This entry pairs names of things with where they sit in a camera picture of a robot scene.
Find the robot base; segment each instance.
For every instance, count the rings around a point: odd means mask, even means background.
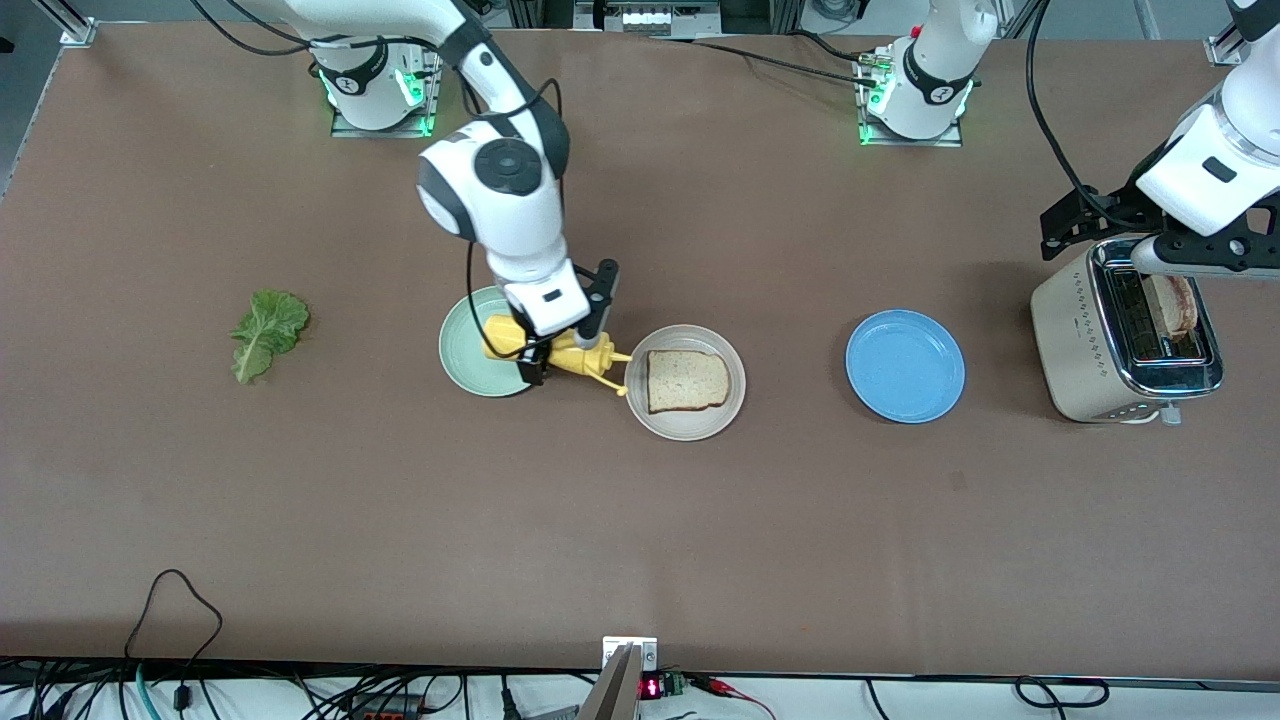
[[[333,123],[329,128],[329,135],[332,137],[396,137],[396,138],[416,138],[416,137],[431,137],[435,132],[435,111],[440,100],[440,76],[443,67],[440,58],[434,53],[428,54],[429,63],[428,76],[421,81],[416,81],[412,85],[404,86],[406,94],[415,94],[422,99],[422,104],[415,108],[410,114],[404,115],[404,119],[396,123],[394,126],[384,129],[364,129],[347,122],[346,118],[337,110],[333,99],[329,100],[329,106],[333,109]]]
[[[861,63],[852,63],[852,65],[856,77],[869,77],[877,82],[883,79],[883,68],[870,68],[870,72],[868,72],[868,68]],[[877,70],[879,70],[881,77],[877,77]],[[909,145],[918,147],[960,147],[963,145],[960,118],[956,118],[946,132],[928,140],[911,140],[888,129],[888,126],[883,120],[867,110],[868,105],[879,100],[879,97],[874,97],[877,92],[879,92],[878,87],[863,87],[860,85],[854,87],[854,104],[858,106],[858,142],[860,145]]]

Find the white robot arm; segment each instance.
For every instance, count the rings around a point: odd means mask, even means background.
[[[398,41],[428,44],[488,111],[422,151],[417,190],[445,231],[484,246],[489,268],[531,341],[573,328],[595,345],[616,264],[584,292],[568,259],[557,181],[568,132],[461,0],[250,0],[312,42],[334,101],[353,124],[385,127],[407,111],[393,82]]]
[[[1228,0],[1245,60],[1183,115],[1130,182],[1097,201],[1071,192],[1041,215],[1046,260],[1076,242],[1149,237],[1133,250],[1146,274],[1280,278],[1280,0]],[[1266,227],[1249,222],[1262,215]],[[1105,222],[1111,218],[1121,223]]]
[[[902,137],[942,135],[963,111],[998,26],[992,0],[929,0],[919,33],[883,50],[890,58],[884,87],[867,110]]]

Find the red wire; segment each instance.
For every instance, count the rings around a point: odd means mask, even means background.
[[[769,710],[768,705],[764,705],[763,702],[744,693],[742,691],[735,688],[733,685],[726,683],[724,680],[718,680],[713,678],[710,682],[710,689],[713,693],[718,693],[722,697],[727,697],[730,700],[741,700],[745,702],[750,702],[751,705],[759,706],[762,710],[769,714],[771,720],[778,720],[778,716],[774,715],[772,710]]]
[[[753,705],[758,705],[758,706],[760,706],[760,708],[763,708],[765,712],[769,714],[769,717],[772,720],[778,720],[778,716],[774,715],[772,710],[769,710],[768,705],[764,705],[763,702],[760,702],[760,701],[755,700],[754,697],[744,693],[742,691],[733,691],[733,692],[737,693],[737,696],[733,700],[745,700],[746,702],[750,702]]]

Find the bread slice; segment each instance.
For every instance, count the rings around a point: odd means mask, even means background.
[[[692,350],[650,350],[649,414],[707,410],[728,400],[728,366],[719,355]]]
[[[1178,275],[1147,275],[1142,281],[1156,332],[1176,342],[1199,322],[1192,283]]]

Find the red digital display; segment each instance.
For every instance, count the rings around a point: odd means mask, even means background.
[[[658,700],[659,697],[662,697],[662,680],[659,678],[640,680],[640,700]]]

